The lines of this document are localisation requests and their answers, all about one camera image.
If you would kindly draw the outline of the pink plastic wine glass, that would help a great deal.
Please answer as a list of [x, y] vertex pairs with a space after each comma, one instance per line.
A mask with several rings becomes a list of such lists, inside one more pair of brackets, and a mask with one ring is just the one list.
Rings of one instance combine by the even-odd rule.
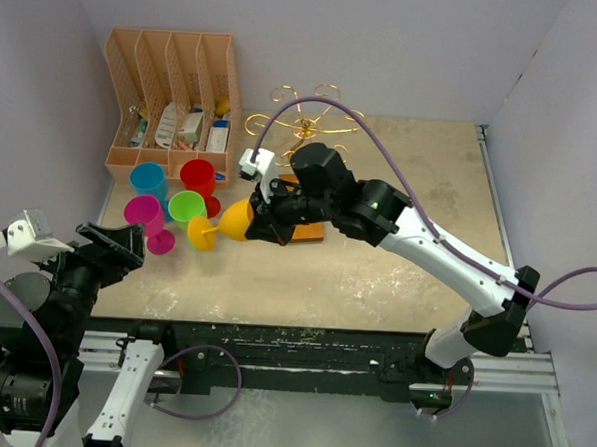
[[165, 214], [160, 201], [147, 194], [132, 198], [124, 207], [124, 218], [129, 224], [145, 225], [146, 247], [155, 255], [168, 254], [176, 237], [165, 228]]

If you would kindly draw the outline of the blue plastic wine glass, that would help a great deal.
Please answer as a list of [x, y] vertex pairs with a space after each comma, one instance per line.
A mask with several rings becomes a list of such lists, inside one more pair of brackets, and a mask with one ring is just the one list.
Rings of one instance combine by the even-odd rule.
[[160, 202], [164, 211], [165, 221], [170, 223], [173, 218], [168, 211], [169, 186], [164, 169], [157, 163], [143, 162], [135, 166], [130, 174], [130, 183], [139, 194], [153, 196]]

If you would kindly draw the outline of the green plastic wine glass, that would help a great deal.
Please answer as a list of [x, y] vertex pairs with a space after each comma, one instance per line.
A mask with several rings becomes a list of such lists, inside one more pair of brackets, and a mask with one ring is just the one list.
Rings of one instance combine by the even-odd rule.
[[187, 232], [189, 222], [196, 217], [207, 217], [205, 198], [195, 191], [180, 191], [168, 201], [168, 212], [173, 222]]

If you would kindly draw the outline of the orange plastic wine glass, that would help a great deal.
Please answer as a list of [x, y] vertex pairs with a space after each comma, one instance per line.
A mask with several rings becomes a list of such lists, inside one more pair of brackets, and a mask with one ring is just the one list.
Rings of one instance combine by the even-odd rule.
[[216, 241], [218, 233], [236, 241], [244, 242], [246, 232], [254, 220], [254, 211], [248, 199], [240, 200], [232, 204], [222, 214], [218, 224], [213, 225], [211, 220], [196, 216], [189, 221], [187, 226], [187, 237], [189, 243], [196, 250], [210, 251]]

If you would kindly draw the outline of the red plastic wine glass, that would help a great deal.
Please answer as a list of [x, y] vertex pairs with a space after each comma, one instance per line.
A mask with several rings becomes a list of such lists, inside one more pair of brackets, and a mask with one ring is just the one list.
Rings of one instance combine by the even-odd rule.
[[221, 202], [215, 196], [217, 181], [213, 164], [201, 158], [190, 160], [181, 167], [179, 176], [186, 190], [197, 192], [204, 199], [207, 216], [217, 216]]

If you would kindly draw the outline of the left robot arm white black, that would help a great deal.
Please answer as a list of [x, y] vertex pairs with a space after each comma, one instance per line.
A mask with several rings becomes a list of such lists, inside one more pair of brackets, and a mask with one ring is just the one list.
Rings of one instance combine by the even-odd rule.
[[153, 374], [178, 354], [174, 330], [137, 321], [116, 341], [119, 373], [86, 433], [77, 423], [79, 352], [100, 290], [143, 265], [146, 227], [82, 223], [79, 245], [55, 239], [44, 217], [25, 210], [0, 231], [0, 249], [38, 268], [0, 280], [0, 432], [12, 447], [131, 447]]

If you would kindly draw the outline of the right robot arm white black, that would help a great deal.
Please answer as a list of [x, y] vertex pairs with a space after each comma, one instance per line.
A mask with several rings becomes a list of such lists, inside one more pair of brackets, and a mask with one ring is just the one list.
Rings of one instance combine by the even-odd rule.
[[407, 259], [465, 299], [466, 315], [427, 334], [415, 363], [422, 379], [440, 381], [475, 352], [509, 354], [528, 305], [518, 291], [534, 290], [535, 270], [498, 264], [451, 234], [433, 233], [409, 196], [381, 180], [358, 181], [320, 142], [294, 152], [296, 183], [279, 178], [275, 155], [263, 148], [246, 150], [239, 165], [242, 178], [256, 181], [246, 239], [284, 246], [298, 226], [330, 222], [348, 238]]

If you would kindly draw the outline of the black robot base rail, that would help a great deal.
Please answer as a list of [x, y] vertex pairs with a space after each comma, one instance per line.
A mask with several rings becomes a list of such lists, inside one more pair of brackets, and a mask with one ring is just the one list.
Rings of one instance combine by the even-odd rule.
[[474, 379], [467, 359], [450, 371], [426, 363], [424, 336], [411, 332], [94, 317], [79, 357], [89, 371], [118, 372], [135, 335], [161, 339], [167, 357], [185, 352], [155, 373], [184, 394], [242, 386], [447, 407]]

